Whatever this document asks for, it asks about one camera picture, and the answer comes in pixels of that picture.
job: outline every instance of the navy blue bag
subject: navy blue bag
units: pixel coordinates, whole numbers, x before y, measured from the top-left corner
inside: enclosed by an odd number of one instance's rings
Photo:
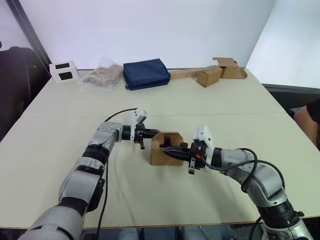
[[[125,63],[123,75],[129,90],[167,85],[170,81],[170,73],[159,58]]]

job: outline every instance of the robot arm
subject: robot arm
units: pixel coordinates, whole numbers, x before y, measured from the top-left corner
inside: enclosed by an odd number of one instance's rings
[[[82,157],[61,184],[59,203],[45,211],[23,234],[20,240],[77,240],[80,238],[85,215],[95,210],[103,193],[103,174],[114,144],[121,140],[142,143],[159,131],[145,129],[147,113],[137,109],[131,125],[103,122],[89,141]]]
[[[189,173],[195,169],[211,168],[241,184],[242,190],[256,205],[269,239],[313,239],[303,220],[289,202],[279,174],[268,165],[258,163],[250,173],[254,155],[242,149],[213,148],[213,137],[207,126],[197,128],[191,148],[170,146],[167,155],[189,162]]]

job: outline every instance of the person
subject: person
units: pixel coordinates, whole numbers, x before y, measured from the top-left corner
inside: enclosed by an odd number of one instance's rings
[[[318,127],[320,125],[320,98],[297,111],[293,119],[308,136],[312,143],[318,147]]]

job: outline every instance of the cardboard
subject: cardboard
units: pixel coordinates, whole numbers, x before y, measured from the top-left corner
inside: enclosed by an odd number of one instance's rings
[[[231,57],[213,57],[218,61],[218,66],[222,68],[222,79],[245,79],[248,75],[243,68]]]
[[[151,158],[152,166],[180,166],[184,163],[182,160],[177,160],[166,155],[162,149],[169,146],[180,146],[184,139],[178,132],[161,131],[158,132],[151,140]]]
[[[209,70],[213,66],[207,66],[205,68],[198,67],[198,68],[190,68],[190,69],[184,69],[184,70],[176,70],[170,72],[170,80],[173,79],[183,79],[183,78],[189,78],[189,77],[196,77],[198,72]]]
[[[206,87],[219,81],[223,69],[218,66],[212,66],[208,70],[199,71],[197,74],[197,83]]]

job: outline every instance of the clear plastic bag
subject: clear plastic bag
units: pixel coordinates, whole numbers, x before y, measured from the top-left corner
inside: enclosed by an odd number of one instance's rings
[[[113,61],[102,58],[99,67],[88,75],[81,77],[78,83],[82,84],[82,92],[102,90],[110,92],[122,76],[123,67]]]

